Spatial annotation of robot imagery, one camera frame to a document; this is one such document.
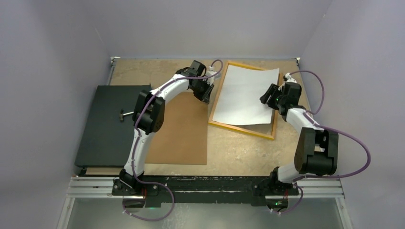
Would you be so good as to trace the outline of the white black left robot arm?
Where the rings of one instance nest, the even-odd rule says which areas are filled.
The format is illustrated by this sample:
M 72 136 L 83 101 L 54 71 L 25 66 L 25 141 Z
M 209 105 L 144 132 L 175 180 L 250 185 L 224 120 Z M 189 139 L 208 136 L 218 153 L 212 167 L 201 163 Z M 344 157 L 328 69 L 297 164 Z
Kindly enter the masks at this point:
M 141 192 L 146 181 L 142 181 L 145 160 L 155 133 L 163 126 L 165 106 L 182 92 L 192 90 L 194 96 L 208 104 L 214 81 L 221 76 L 213 65 L 206 67 L 194 60 L 189 67 L 176 73 L 160 87 L 141 91 L 132 114 L 134 138 L 128 160 L 119 173 L 119 183 L 130 195 Z

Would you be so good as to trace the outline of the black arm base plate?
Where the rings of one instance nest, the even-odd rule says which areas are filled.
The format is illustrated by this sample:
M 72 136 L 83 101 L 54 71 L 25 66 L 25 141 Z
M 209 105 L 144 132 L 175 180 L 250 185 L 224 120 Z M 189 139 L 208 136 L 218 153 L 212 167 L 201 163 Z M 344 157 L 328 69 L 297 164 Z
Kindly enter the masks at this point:
M 162 203 L 249 204 L 254 207 L 272 205 L 272 199 L 297 197 L 297 188 L 283 192 L 271 191 L 266 184 L 269 176 L 158 176 L 142 175 L 146 181 L 134 190 L 113 180 L 112 195 L 125 199 L 139 197 L 147 208 L 159 208 Z

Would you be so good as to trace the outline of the building and sky photo print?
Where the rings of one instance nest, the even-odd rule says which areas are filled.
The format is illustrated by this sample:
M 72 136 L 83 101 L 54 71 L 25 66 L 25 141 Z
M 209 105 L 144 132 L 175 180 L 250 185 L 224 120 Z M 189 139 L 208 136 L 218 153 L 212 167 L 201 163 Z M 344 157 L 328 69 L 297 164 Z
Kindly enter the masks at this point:
M 270 124 L 273 109 L 260 102 L 279 69 L 253 70 L 229 65 L 217 100 L 213 121 L 228 125 Z

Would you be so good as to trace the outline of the wooden picture frame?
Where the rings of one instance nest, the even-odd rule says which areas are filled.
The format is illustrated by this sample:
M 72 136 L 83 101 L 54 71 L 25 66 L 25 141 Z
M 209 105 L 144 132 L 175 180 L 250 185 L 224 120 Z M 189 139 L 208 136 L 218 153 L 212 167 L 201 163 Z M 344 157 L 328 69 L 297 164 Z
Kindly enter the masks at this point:
M 228 125 L 228 124 L 223 124 L 223 123 L 213 121 L 213 114 L 214 114 L 215 106 L 216 106 L 217 100 L 219 98 L 219 93 L 220 93 L 220 90 L 222 88 L 222 84 L 224 82 L 227 67 L 229 65 L 239 66 L 239 67 L 243 67 L 243 68 L 247 68 L 247 69 L 253 69 L 253 70 L 267 70 L 267 69 L 264 69 L 264 68 L 255 67 L 255 66 L 251 66 L 251 65 L 247 65 L 247 64 L 228 61 L 224 65 L 224 69 L 222 70 L 222 76 L 221 76 L 221 79 L 219 80 L 218 89 L 217 89 L 216 95 L 215 95 L 215 97 L 213 99 L 213 106 L 212 106 L 211 113 L 209 115 L 208 123 L 210 125 L 213 125 L 213 126 L 216 126 L 216 127 L 229 129 L 231 131 L 237 131 L 237 132 L 247 134 L 247 135 L 253 135 L 253 136 L 261 137 L 261 138 L 264 138 L 264 139 L 274 140 L 276 138 L 277 121 L 278 121 L 278 115 L 277 115 L 277 112 L 274 109 L 273 109 L 272 123 L 270 123 L 270 124 L 236 125 L 235 126 L 235 125 Z M 281 77 L 281 75 L 280 75 L 280 72 L 279 72 L 278 83 L 276 85 L 279 85 L 280 77 Z

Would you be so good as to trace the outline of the brown frame backing board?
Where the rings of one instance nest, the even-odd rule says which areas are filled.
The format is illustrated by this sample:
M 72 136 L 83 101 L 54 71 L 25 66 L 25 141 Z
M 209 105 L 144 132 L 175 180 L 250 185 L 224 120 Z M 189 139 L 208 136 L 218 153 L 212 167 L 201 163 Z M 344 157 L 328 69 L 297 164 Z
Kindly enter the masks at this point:
M 206 165 L 208 105 L 183 92 L 165 107 L 162 128 L 150 144 L 146 163 Z

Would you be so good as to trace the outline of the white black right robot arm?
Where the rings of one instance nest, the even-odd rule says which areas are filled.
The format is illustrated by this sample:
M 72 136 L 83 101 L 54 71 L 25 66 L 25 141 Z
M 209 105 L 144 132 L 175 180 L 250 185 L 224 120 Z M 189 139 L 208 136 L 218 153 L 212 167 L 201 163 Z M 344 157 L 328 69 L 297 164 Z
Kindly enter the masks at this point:
M 320 127 L 306 108 L 298 104 L 301 92 L 298 83 L 287 82 L 282 86 L 271 84 L 260 97 L 262 104 L 277 111 L 299 133 L 293 162 L 276 167 L 266 181 L 274 194 L 292 188 L 299 177 L 334 175 L 337 170 L 338 133 Z

